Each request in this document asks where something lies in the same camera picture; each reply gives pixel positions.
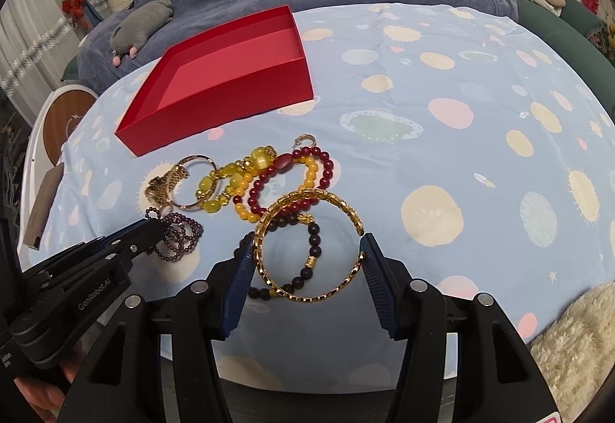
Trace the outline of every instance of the red ribbon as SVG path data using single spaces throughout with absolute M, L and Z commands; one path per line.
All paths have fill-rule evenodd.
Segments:
M 83 13 L 84 1 L 85 0 L 62 1 L 62 11 L 71 16 L 73 27 L 79 24 L 82 28 L 87 28 L 87 21 L 85 20 Z

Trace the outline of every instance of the polka dot bedsheet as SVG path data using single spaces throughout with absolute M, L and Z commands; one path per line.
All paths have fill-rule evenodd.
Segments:
M 526 341 L 571 300 L 614 278 L 615 128 L 539 38 L 508 18 L 448 6 L 327 7 L 294 18 L 312 101 L 136 158 L 114 131 L 156 62 L 111 86 L 64 147 L 65 176 L 30 263 L 142 217 L 148 181 L 182 157 L 206 154 L 223 165 L 259 146 L 287 152 L 309 133 L 334 160 L 330 189 L 357 209 L 385 256 L 444 293 L 492 293 Z M 296 188 L 304 170 L 273 177 L 261 204 Z M 176 192 L 180 202 L 194 199 L 208 172 L 205 165 L 189 171 Z M 305 296 L 339 283 L 358 245 L 335 208 L 320 203 L 312 213 L 323 254 Z M 204 226 L 196 251 L 179 263 L 135 259 L 134 292 L 147 299 L 177 293 L 230 258 L 253 228 L 231 206 L 193 216 Z M 265 262 L 275 280 L 298 274 L 307 238 L 303 225 L 267 236 Z M 263 286 L 258 276 L 253 285 Z M 360 273 L 322 303 L 248 299 L 239 327 L 214 350 L 220 375 L 232 381 L 343 393 L 394 388 L 404 346 L 379 327 Z M 455 346 L 451 336 L 447 377 L 456 370 Z M 163 351 L 170 355 L 166 337 Z

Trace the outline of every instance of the gold bracelet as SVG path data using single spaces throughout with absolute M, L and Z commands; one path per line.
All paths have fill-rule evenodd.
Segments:
M 188 156 L 186 158 L 183 158 L 182 160 L 179 160 L 179 162 L 177 162 L 176 165 L 174 165 L 173 168 L 171 168 L 169 172 L 170 174 L 166 175 L 167 181 L 165 182 L 165 186 L 164 186 L 168 202 L 171 203 L 176 208 L 184 209 L 184 210 L 199 209 L 202 206 L 203 201 L 207 201 L 211 197 L 211 194 L 215 192 L 216 186 L 218 185 L 218 179 L 214 178 L 211 184 L 211 187 L 206 192 L 203 192 L 201 196 L 198 197 L 196 203 L 192 203 L 191 205 L 179 205 L 173 200 L 173 197 L 171 196 L 171 188 L 170 188 L 171 178 L 176 179 L 176 182 L 175 182 L 176 184 L 177 182 L 179 182 L 179 180 L 185 180 L 186 178 L 188 178 L 190 174 L 188 173 L 188 170 L 184 168 L 183 165 L 185 165 L 186 163 L 190 163 L 191 161 L 194 161 L 194 160 L 206 161 L 207 163 L 211 165 L 214 171 L 218 169 L 216 167 L 216 163 L 213 162 L 213 159 L 207 156 L 204 156 L 202 154 L 195 154 L 194 156 Z
M 364 254 L 360 252 L 357 257 L 357 261 L 355 262 L 352 270 L 350 271 L 350 274 L 348 274 L 348 276 L 339 285 L 333 288 L 331 291 L 325 294 L 321 294 L 319 296 L 314 296 L 311 298 L 307 298 L 303 296 L 295 296 L 294 294 L 287 293 L 282 288 L 280 288 L 274 281 L 272 281 L 271 277 L 269 277 L 269 273 L 267 272 L 267 270 L 264 268 L 264 265 L 263 265 L 263 240 L 264 240 L 265 233 L 267 232 L 267 227 L 269 223 L 273 220 L 273 218 L 275 218 L 278 215 L 278 213 L 282 211 L 282 208 L 290 206 L 292 203 L 296 203 L 297 201 L 300 201 L 302 199 L 312 199 L 312 198 L 325 201 L 327 203 L 332 204 L 333 206 L 336 206 L 340 210 L 342 210 L 342 212 L 344 212 L 344 214 L 348 218 L 350 218 L 352 224 L 355 227 L 355 230 L 357 231 L 357 234 L 359 236 L 362 236 L 364 234 L 363 222 L 359 218 L 359 215 L 357 215 L 357 212 L 354 211 L 354 209 L 343 199 L 336 196 L 332 192 L 328 192 L 327 190 L 323 190 L 319 188 L 303 188 L 301 190 L 295 190 L 293 192 L 290 192 L 280 197 L 271 206 L 269 206 L 267 211 L 263 214 L 262 218 L 259 220 L 256 226 L 256 232 L 254 235 L 254 242 L 253 242 L 254 248 L 255 248 L 254 249 L 254 260 L 256 260 L 256 269 L 258 273 L 260 274 L 260 276 L 265 281 L 265 284 L 267 284 L 272 289 L 273 293 L 277 294 L 278 296 L 282 296 L 288 300 L 292 300 L 293 302 L 302 302 L 302 303 L 322 302 L 322 300 L 326 300 L 327 298 L 333 296 L 334 294 L 337 294 L 339 290 L 341 290 L 342 288 L 345 288 L 348 285 L 348 283 L 352 281 L 352 279 L 356 276 L 356 274 L 359 272 L 359 269 L 361 269 L 361 263 L 363 262 L 363 259 L 365 257 Z

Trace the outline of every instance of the screw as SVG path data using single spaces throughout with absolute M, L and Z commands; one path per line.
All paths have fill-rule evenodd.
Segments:
M 487 293 L 479 294 L 479 303 L 484 306 L 493 305 L 493 296 Z
M 190 291 L 193 293 L 205 293 L 209 288 L 207 281 L 195 281 L 190 286 Z
M 427 291 L 427 283 L 421 279 L 413 279 L 410 282 L 410 289 L 412 291 L 416 291 L 417 293 L 423 293 L 424 291 Z
M 124 300 L 124 305 L 128 308 L 135 308 L 136 306 L 139 306 L 139 303 L 141 303 L 141 297 L 136 294 L 128 296 L 128 298 Z

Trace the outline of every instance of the gray plush toy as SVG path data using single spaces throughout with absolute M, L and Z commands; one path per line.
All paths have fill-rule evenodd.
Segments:
M 150 1 L 137 8 L 115 28 L 111 35 L 113 65 L 119 67 L 122 57 L 126 54 L 130 55 L 130 58 L 135 58 L 150 36 L 171 20 L 173 20 L 173 9 L 170 0 Z

